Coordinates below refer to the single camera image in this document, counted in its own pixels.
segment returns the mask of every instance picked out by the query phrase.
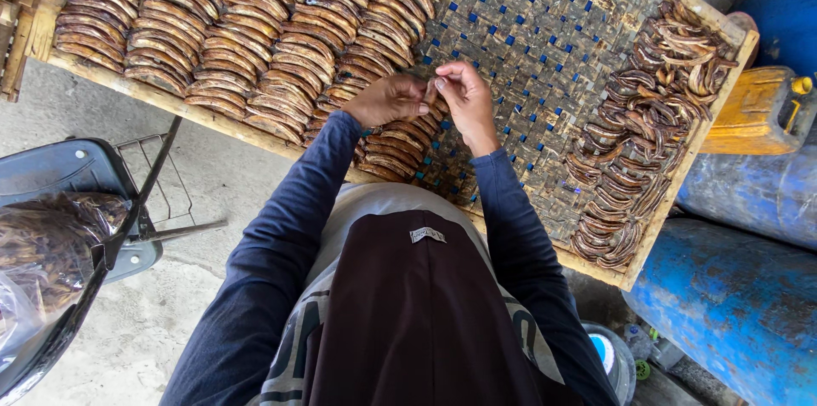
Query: clothing label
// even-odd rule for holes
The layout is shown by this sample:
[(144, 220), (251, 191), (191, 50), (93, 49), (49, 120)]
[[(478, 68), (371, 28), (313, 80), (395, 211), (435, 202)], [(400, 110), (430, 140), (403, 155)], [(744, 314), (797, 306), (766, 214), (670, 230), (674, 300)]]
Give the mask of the clothing label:
[(437, 242), (447, 243), (445, 242), (445, 236), (440, 234), (439, 232), (435, 231), (430, 227), (424, 227), (421, 229), (413, 230), (409, 232), (411, 234), (411, 243), (417, 243), (423, 237), (431, 237), (434, 238)]

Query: clear plastic bag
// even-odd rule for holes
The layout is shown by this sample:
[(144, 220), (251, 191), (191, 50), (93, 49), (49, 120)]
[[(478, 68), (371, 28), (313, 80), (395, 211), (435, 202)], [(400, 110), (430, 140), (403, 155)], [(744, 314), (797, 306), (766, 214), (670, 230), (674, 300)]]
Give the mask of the clear plastic bag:
[(91, 247), (116, 232), (129, 205), (58, 192), (0, 207), (0, 370), (77, 301), (94, 271)]

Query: sleeve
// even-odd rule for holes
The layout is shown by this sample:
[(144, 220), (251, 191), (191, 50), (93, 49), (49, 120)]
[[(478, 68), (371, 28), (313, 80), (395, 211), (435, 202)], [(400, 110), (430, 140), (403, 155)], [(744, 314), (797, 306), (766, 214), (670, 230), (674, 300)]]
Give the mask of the sleeve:
[(566, 385), (587, 405), (618, 406), (598, 352), (579, 321), (556, 251), (505, 149), (471, 163), (497, 281), (536, 320)]
[(360, 132), (352, 116), (333, 112), (243, 231), (161, 405), (232, 406), (260, 393)]

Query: hand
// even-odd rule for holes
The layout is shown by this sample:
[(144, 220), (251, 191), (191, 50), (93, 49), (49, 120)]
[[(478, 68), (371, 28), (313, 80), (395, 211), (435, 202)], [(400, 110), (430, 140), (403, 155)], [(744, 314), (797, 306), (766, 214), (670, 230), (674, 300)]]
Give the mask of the hand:
[(348, 113), (363, 129), (381, 126), (403, 117), (428, 113), (423, 104), (426, 83), (407, 74), (383, 77), (366, 87), (346, 103), (341, 111)]
[(436, 70), (435, 84), (451, 108), (451, 117), (474, 157), (499, 149), (491, 106), (491, 89), (474, 66), (447, 63)]

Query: blue barrel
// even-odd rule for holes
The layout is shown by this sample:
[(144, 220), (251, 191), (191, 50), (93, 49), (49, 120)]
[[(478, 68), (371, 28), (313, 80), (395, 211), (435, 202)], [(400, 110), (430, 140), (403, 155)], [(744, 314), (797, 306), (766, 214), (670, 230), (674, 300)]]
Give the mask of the blue barrel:
[(672, 219), (622, 294), (661, 336), (754, 406), (817, 404), (817, 256)]
[(731, 11), (754, 18), (761, 34), (754, 66), (789, 66), (817, 77), (817, 0), (743, 0)]
[(699, 154), (676, 202), (710, 220), (817, 250), (817, 122), (791, 154)]

